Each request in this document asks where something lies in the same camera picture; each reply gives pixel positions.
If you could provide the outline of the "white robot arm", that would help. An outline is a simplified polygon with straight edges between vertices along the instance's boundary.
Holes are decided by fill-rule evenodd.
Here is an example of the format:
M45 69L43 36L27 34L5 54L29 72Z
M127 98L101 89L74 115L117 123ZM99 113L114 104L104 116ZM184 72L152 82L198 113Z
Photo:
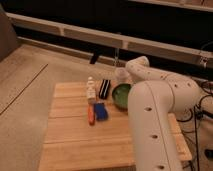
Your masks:
M145 56L125 65L134 85L128 116L136 171L183 171L168 114L195 106L198 84L190 77L152 68Z

